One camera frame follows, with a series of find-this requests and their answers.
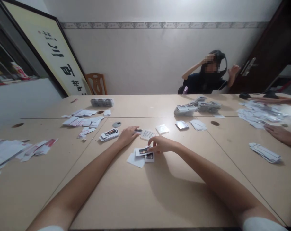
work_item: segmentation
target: door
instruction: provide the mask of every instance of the door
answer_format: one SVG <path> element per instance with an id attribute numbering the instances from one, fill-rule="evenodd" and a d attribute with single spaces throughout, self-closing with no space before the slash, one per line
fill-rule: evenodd
<path id="1" fill-rule="evenodd" d="M 291 1 L 283 0 L 229 93 L 264 92 L 290 61 Z"/>

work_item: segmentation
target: white sleeve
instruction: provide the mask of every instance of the white sleeve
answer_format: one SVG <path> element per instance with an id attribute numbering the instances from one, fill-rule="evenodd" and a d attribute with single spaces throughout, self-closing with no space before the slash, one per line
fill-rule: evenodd
<path id="1" fill-rule="evenodd" d="M 243 231 L 287 231 L 287 229 L 266 218 L 251 217 L 244 221 Z"/>
<path id="2" fill-rule="evenodd" d="M 47 226 L 38 231 L 64 231 L 60 226 Z"/>

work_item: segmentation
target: wooden table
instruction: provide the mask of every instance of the wooden table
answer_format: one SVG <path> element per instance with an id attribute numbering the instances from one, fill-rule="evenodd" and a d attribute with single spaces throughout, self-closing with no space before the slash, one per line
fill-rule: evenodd
<path id="1" fill-rule="evenodd" d="M 0 175 L 0 230 L 25 230 L 43 208 L 55 189 L 90 144 L 99 128 L 87 135 L 87 141 L 77 139 L 82 128 L 61 127 L 64 119 L 27 119 L 18 128 L 0 132 L 0 139 L 30 140 L 36 144 L 57 139 L 46 155 L 32 157 L 27 162 L 13 159 Z"/>
<path id="2" fill-rule="evenodd" d="M 216 119 L 211 114 L 195 113 L 208 130 L 196 131 L 191 125 L 179 131 L 174 118 L 177 104 L 187 104 L 197 95 L 107 96 L 114 98 L 111 116 L 87 135 L 77 139 L 82 128 L 62 127 L 66 119 L 57 119 L 79 109 L 95 109 L 90 99 L 106 96 L 70 96 L 35 119 L 23 119 L 23 126 L 0 132 L 8 140 L 30 139 L 35 144 L 59 138 L 45 156 L 21 163 L 10 161 L 0 175 L 0 230 L 24 230 L 43 206 L 68 181 L 115 140 L 98 142 L 99 135 L 121 121 L 120 131 L 129 125 L 155 131 L 161 124 L 170 132 L 164 136 L 181 142 L 204 156 L 247 187 L 278 219 L 291 226 L 291 148 L 278 142 L 264 130 L 257 130 L 237 117 L 246 108 L 237 95 L 206 95 L 207 101 L 222 104 Z M 291 107 L 284 106 L 284 112 Z M 210 122 L 218 121 L 219 127 Z M 291 117 L 285 122 L 291 131 Z M 274 165 L 253 152 L 249 142 L 260 143 L 282 156 L 283 164 Z M 137 138 L 110 166 L 72 225 L 72 229 L 228 227 L 235 221 L 228 209 L 209 191 L 200 177 L 175 153 L 157 156 L 155 163 L 143 169 L 126 163 L 134 147 L 144 147 Z"/>
<path id="3" fill-rule="evenodd" d="M 255 129 L 239 117 L 213 119 L 199 117 L 208 132 L 235 165 L 269 203 L 279 217 L 291 226 L 291 148 L 265 130 Z M 211 121 L 219 122 L 214 126 Z M 291 118 L 286 120 L 291 127 Z M 248 143 L 258 143 L 279 154 L 283 163 L 270 164 L 252 151 Z"/>
<path id="4" fill-rule="evenodd" d="M 193 118 L 182 119 L 189 123 Z M 170 129 L 169 133 L 164 134 L 165 137 L 182 143 L 220 166 L 276 216 L 207 131 L 198 132 L 191 125 L 186 131 L 179 131 L 175 118 L 109 118 L 100 133 L 111 129 L 118 120 L 122 122 L 120 131 L 133 125 L 155 131 L 156 126 L 165 124 Z M 94 137 L 53 196 L 115 141 L 101 143 L 98 141 L 99 135 Z M 116 157 L 79 212 L 72 229 L 236 226 L 226 206 L 177 154 L 168 152 L 156 155 L 155 163 L 146 163 L 142 169 L 126 162 L 134 148 L 146 145 L 146 141 L 137 138 Z"/>

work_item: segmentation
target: decorative wall border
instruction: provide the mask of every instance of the decorative wall border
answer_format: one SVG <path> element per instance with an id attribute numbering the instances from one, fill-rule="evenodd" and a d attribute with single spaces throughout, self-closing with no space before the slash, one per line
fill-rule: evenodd
<path id="1" fill-rule="evenodd" d="M 62 22 L 63 29 L 266 28 L 269 22 Z"/>

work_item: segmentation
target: person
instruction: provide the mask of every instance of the person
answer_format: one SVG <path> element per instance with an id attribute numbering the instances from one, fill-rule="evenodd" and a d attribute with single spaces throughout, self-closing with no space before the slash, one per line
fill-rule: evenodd
<path id="1" fill-rule="evenodd" d="M 256 97 L 252 98 L 255 102 L 264 103 L 264 104 L 291 104 L 291 98 L 284 99 L 272 99 L 265 97 Z M 265 125 L 264 129 L 270 133 L 274 138 L 280 142 L 291 146 L 291 132 L 287 131 L 283 127 L 277 127 L 272 125 Z"/>
<path id="2" fill-rule="evenodd" d="M 68 230 L 77 212 L 90 196 L 117 153 L 130 144 L 138 134 L 138 126 L 123 130 L 118 140 L 82 169 L 38 214 L 27 231 Z M 162 136 L 149 140 L 148 151 L 177 153 L 227 205 L 244 231 L 285 231 L 278 220 L 241 183 L 224 170 L 189 150 L 178 142 Z"/>
<path id="3" fill-rule="evenodd" d="M 188 69 L 182 75 L 182 79 L 184 79 L 183 86 L 188 87 L 187 94 L 211 94 L 213 90 L 222 89 L 227 82 L 230 88 L 240 67 L 233 65 L 231 69 L 228 69 L 229 80 L 223 80 L 221 73 L 219 73 L 219 67 L 224 58 L 225 54 L 219 50 L 214 50 L 201 62 Z M 200 72 L 193 73 L 199 67 L 201 67 Z"/>

